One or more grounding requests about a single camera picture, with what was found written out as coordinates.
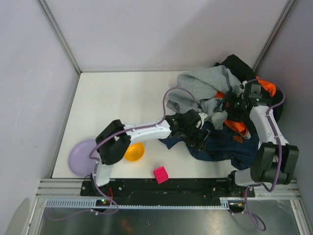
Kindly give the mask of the dark blue cloth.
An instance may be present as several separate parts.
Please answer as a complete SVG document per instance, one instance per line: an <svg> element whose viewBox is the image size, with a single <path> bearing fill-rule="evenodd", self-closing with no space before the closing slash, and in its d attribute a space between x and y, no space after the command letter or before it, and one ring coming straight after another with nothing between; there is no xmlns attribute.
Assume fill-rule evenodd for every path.
<svg viewBox="0 0 313 235"><path fill-rule="evenodd" d="M205 130L210 131L210 133L203 151L190 145L186 146L192 157L206 162L230 160L231 165L238 170L251 167L259 149L257 134L252 134L249 139L245 139L228 126L224 126L222 130L216 130L213 124L208 121L204 123L200 136Z"/></svg>

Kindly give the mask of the grey cloth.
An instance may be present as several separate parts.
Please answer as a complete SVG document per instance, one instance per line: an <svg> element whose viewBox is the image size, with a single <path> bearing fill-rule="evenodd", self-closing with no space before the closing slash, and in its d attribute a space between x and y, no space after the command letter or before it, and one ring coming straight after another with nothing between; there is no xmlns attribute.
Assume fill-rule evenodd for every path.
<svg viewBox="0 0 313 235"><path fill-rule="evenodd" d="M177 77L177 84L179 88L168 94L167 107L180 114L190 109L205 113L206 120L217 130L223 128L227 118L226 111L218 108L221 99L215 97L217 92L243 92L242 83L224 65L184 72Z"/></svg>

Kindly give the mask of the black cloth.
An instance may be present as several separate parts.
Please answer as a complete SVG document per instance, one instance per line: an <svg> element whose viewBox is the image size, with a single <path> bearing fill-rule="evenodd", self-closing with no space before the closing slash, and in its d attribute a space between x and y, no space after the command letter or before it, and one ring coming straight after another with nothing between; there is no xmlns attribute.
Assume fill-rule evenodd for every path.
<svg viewBox="0 0 313 235"><path fill-rule="evenodd" d="M228 56L222 63L216 62L214 66L217 67L220 65L228 68L231 73L238 78L240 82L258 79L262 88L267 91L267 96L270 97L272 105L276 105L280 101L282 101L282 91L273 83L261 80L258 76L256 76L252 68L250 68L250 66L246 64L243 60L241 60L238 56L232 54Z"/></svg>

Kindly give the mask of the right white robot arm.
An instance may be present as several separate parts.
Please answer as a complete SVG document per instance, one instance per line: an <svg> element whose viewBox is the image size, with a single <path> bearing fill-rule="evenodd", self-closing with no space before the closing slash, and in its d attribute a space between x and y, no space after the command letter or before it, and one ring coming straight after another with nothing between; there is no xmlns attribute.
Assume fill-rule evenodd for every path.
<svg viewBox="0 0 313 235"><path fill-rule="evenodd" d="M234 184L241 187L264 186L272 192L277 185L288 185L299 156L297 146L290 145L274 118L274 109L281 106L286 95L274 104L269 92L255 78L243 83L239 97L227 92L222 108L242 118L248 115L259 137L260 147L250 168L233 171Z"/></svg>

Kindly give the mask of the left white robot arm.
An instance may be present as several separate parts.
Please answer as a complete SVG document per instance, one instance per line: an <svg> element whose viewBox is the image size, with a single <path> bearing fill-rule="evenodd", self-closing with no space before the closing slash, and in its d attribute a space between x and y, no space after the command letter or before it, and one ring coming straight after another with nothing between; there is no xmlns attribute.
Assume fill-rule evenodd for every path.
<svg viewBox="0 0 313 235"><path fill-rule="evenodd" d="M200 134L207 114L189 110L184 114L166 115L158 122L125 125L119 119L112 121L96 138L96 147L91 151L99 154L92 174L94 184L104 186L110 181L113 165L122 160L127 149L136 143L179 138L197 150L204 150L209 131Z"/></svg>

